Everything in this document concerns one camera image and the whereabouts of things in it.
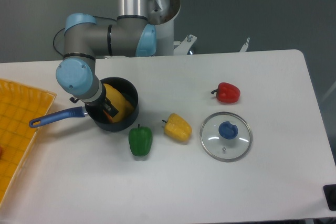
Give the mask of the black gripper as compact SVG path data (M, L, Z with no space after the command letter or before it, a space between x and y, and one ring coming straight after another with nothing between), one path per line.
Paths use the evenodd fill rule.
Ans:
M103 110L109 115L109 116L115 116L115 114L118 114L119 111L116 109L110 100L106 98L105 94L99 94L99 95L94 95L92 97L86 97L84 95L80 95L78 97L72 96L69 99L72 103L77 103L79 100L82 101L83 103L89 105L89 106L100 106L102 105Z

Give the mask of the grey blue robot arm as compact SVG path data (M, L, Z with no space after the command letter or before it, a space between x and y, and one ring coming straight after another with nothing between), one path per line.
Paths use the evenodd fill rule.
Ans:
M114 117L119 113L95 74L97 56L152 56L156 30L149 20L149 0L118 0L115 25L99 26L96 18L82 13L66 19L63 61L56 70L60 86L90 106L101 107Z

